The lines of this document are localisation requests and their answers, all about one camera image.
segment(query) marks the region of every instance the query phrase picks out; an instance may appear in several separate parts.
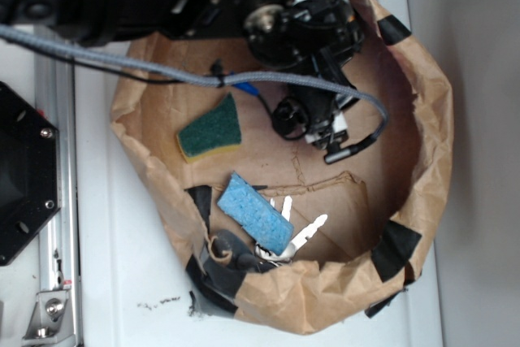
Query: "green sponge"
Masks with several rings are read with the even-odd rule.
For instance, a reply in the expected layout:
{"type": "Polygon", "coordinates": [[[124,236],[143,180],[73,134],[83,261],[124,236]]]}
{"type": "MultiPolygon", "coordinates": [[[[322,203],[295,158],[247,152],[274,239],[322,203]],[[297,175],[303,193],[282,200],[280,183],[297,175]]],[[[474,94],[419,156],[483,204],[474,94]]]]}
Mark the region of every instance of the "green sponge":
{"type": "Polygon", "coordinates": [[[177,134],[180,151],[188,163],[236,150],[242,142],[235,99],[229,93],[212,111],[195,119],[177,134]]]}

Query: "paper bag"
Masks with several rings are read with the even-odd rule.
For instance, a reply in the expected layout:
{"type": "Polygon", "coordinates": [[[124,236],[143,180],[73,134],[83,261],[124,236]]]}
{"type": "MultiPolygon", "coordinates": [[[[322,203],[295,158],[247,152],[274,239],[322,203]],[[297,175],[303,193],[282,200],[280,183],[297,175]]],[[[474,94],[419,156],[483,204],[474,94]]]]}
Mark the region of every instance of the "paper bag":
{"type": "MultiPolygon", "coordinates": [[[[328,166],[312,145],[282,140],[258,101],[232,87],[121,80],[115,93],[112,128],[155,200],[173,248],[197,290],[236,319],[300,334],[322,330],[416,280],[436,234],[452,165],[451,87],[432,57],[377,0],[350,1],[366,40],[344,72],[390,114],[381,138],[352,158],[328,166]],[[242,145],[187,164],[177,132],[229,92],[242,145]],[[292,264],[245,272],[215,255],[210,243],[223,229],[250,249],[254,245],[216,206],[233,171],[262,186],[262,195],[273,197],[279,208],[283,196],[291,195],[295,233],[316,216],[329,215],[292,264]]],[[[206,74],[216,59],[234,72],[262,69],[244,40],[181,42],[155,34],[134,42],[129,55],[198,74],[206,74]]],[[[282,85],[258,88],[271,107],[286,94],[282,85]]],[[[345,117],[351,142],[379,123],[378,113],[364,102],[345,117]]]]}

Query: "metal bracket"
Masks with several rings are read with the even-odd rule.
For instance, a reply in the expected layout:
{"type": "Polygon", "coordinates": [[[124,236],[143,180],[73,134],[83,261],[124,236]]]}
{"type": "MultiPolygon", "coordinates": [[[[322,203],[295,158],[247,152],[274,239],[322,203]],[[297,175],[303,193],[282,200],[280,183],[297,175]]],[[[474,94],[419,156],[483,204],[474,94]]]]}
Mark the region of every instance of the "metal bracket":
{"type": "Polygon", "coordinates": [[[67,290],[38,293],[22,345],[56,345],[68,338],[76,340],[72,320],[67,290]]]}

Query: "silver metal part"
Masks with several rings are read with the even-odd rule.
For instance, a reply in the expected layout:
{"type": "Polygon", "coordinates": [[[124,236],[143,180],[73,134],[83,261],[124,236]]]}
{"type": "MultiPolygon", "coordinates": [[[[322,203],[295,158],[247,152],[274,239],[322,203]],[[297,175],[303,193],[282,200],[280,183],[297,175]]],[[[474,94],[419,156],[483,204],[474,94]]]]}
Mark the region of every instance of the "silver metal part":
{"type": "Polygon", "coordinates": [[[49,332],[49,327],[41,327],[36,330],[36,339],[45,339],[52,334],[49,332]]]}
{"type": "Polygon", "coordinates": [[[259,29],[265,33],[270,32],[276,23],[276,15],[283,10],[278,4],[269,4],[253,11],[245,19],[244,28],[250,32],[259,29]]]}
{"type": "Polygon", "coordinates": [[[76,345],[69,293],[59,290],[37,294],[36,306],[22,345],[76,345]]]}
{"type": "MultiPolygon", "coordinates": [[[[58,40],[50,30],[42,27],[35,28],[37,35],[58,40]]],[[[60,211],[40,231],[40,290],[41,295],[60,293],[57,290],[65,289],[67,301],[64,297],[51,297],[43,300],[41,311],[46,318],[46,305],[51,298],[59,299],[63,304],[63,311],[59,315],[58,323],[71,324],[70,327],[61,327],[59,338],[63,339],[59,346],[75,346],[83,342],[81,327],[81,291],[79,267],[79,242],[76,201],[76,121],[74,98],[74,68],[65,63],[36,56],[36,108],[41,110],[45,117],[60,131],[58,144],[58,200],[48,200],[45,207],[60,207],[60,211]]],[[[42,129],[41,136],[48,136],[42,129]]],[[[50,325],[53,332],[55,322],[50,325]]],[[[26,335],[35,335],[36,325],[33,321],[29,325],[26,335]]],[[[58,336],[32,343],[32,345],[53,344],[48,340],[56,340],[58,336]]]]}
{"type": "Polygon", "coordinates": [[[63,314],[65,304],[58,298],[53,298],[45,304],[45,312],[55,321],[63,314]]]}
{"type": "Polygon", "coordinates": [[[53,135],[54,135],[54,132],[50,128],[43,128],[40,131],[41,138],[52,138],[53,135]]]}

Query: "robotic arm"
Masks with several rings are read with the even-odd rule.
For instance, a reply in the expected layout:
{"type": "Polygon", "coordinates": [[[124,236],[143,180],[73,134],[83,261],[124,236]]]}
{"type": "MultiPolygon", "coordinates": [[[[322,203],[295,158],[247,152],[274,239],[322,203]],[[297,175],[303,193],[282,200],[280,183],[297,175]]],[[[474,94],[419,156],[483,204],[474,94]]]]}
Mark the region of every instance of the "robotic arm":
{"type": "MultiPolygon", "coordinates": [[[[363,35],[349,0],[0,0],[0,23],[44,24],[83,46],[160,32],[172,40],[243,37],[266,67],[353,87],[341,67],[363,35]]],[[[347,140],[342,111],[357,100],[289,85],[271,114],[283,138],[327,150],[326,163],[363,150],[376,137],[347,140]]]]}

